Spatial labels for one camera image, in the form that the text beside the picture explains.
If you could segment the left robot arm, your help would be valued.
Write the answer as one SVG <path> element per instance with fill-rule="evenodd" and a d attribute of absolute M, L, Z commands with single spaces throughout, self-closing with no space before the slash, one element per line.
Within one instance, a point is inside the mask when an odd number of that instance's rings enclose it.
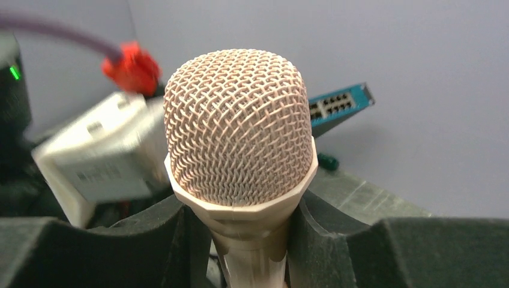
<path fill-rule="evenodd" d="M 26 139 L 32 121 L 19 44 L 1 31 L 1 216 L 67 218 L 35 165 L 35 143 Z"/>

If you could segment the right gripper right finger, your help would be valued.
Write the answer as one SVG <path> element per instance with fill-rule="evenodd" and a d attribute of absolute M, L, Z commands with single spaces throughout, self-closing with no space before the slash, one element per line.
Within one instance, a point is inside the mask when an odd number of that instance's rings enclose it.
<path fill-rule="evenodd" d="M 291 218 L 291 287 L 507 287 L 508 221 L 364 224 L 306 192 Z"/>

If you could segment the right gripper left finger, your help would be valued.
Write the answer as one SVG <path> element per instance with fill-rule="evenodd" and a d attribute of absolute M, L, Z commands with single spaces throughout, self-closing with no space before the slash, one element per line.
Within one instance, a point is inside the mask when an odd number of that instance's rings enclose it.
<path fill-rule="evenodd" d="M 2 287 L 208 287 L 211 237 L 175 196 L 112 227 L 1 220 Z"/>

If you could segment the pink microphone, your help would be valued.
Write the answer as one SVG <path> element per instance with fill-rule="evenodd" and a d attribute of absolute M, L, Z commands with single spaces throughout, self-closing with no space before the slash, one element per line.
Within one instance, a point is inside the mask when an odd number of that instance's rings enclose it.
<path fill-rule="evenodd" d="M 164 95 L 177 198 L 206 225 L 229 287 L 284 287 L 289 220 L 318 168 L 306 86 L 264 50 L 187 61 Z"/>

